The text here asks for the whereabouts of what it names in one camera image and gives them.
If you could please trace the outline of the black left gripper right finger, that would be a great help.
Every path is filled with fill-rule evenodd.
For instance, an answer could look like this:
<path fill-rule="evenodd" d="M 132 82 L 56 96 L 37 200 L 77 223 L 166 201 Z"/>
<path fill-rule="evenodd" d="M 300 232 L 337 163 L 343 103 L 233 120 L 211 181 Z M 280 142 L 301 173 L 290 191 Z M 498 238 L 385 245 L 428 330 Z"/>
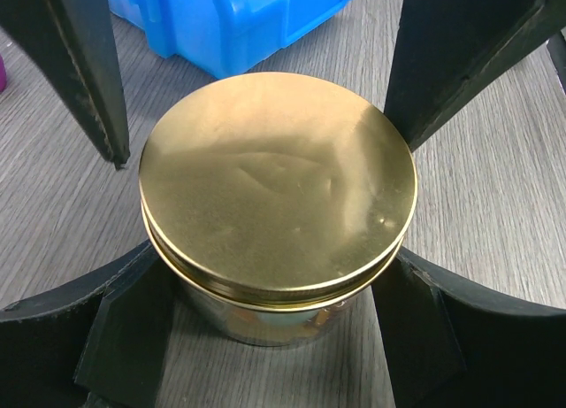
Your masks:
<path fill-rule="evenodd" d="M 565 311 L 400 249 L 373 282 L 399 407 L 563 407 Z"/>

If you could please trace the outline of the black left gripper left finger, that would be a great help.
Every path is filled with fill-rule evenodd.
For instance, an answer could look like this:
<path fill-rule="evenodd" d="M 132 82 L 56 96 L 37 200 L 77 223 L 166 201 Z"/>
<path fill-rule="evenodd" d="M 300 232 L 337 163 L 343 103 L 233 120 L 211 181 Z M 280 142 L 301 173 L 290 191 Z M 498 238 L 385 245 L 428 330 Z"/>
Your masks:
<path fill-rule="evenodd" d="M 174 277 L 149 242 L 1 310 L 3 407 L 153 407 Z"/>

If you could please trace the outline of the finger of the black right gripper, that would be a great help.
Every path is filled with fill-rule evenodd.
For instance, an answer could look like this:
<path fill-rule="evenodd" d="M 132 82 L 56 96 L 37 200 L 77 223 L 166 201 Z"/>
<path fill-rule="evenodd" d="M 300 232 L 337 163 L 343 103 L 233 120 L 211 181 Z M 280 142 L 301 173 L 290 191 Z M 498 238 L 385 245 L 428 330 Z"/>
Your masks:
<path fill-rule="evenodd" d="M 129 131 L 108 0 L 1 0 L 1 27 L 102 158 L 123 167 Z"/>
<path fill-rule="evenodd" d="M 565 0 L 403 0 L 385 115 L 415 150 L 565 27 Z"/>

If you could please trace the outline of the magenta plastic scoop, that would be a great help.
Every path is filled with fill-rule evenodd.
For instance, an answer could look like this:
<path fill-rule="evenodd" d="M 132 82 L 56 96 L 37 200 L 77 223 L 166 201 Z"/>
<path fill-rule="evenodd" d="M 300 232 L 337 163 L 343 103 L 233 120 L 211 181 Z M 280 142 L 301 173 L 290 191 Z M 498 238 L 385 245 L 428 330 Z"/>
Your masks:
<path fill-rule="evenodd" d="M 7 72 L 4 65 L 4 59 L 0 56 L 0 92 L 2 93 L 7 86 Z"/>

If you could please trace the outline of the round gold jar lid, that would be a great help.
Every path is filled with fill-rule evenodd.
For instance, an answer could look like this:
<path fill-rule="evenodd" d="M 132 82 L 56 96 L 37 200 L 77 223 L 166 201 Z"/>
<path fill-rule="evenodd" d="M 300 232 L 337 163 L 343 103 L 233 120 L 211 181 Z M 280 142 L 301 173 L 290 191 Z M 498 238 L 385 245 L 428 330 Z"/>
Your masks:
<path fill-rule="evenodd" d="M 417 204 L 403 137 L 372 103 L 296 73 L 208 84 L 154 126 L 141 207 L 189 286 L 259 311 L 305 311 L 367 286 Z"/>

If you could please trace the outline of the clear glass jar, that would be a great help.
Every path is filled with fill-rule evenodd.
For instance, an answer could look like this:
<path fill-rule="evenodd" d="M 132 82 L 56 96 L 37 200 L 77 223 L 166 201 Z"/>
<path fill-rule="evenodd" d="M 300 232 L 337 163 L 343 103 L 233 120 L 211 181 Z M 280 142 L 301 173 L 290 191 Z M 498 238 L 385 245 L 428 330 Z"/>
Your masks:
<path fill-rule="evenodd" d="M 310 343 L 335 328 L 370 287 L 364 282 L 343 298 L 306 311 L 259 311 L 216 299 L 179 280 L 179 290 L 204 321 L 236 342 L 262 347 L 295 347 Z"/>

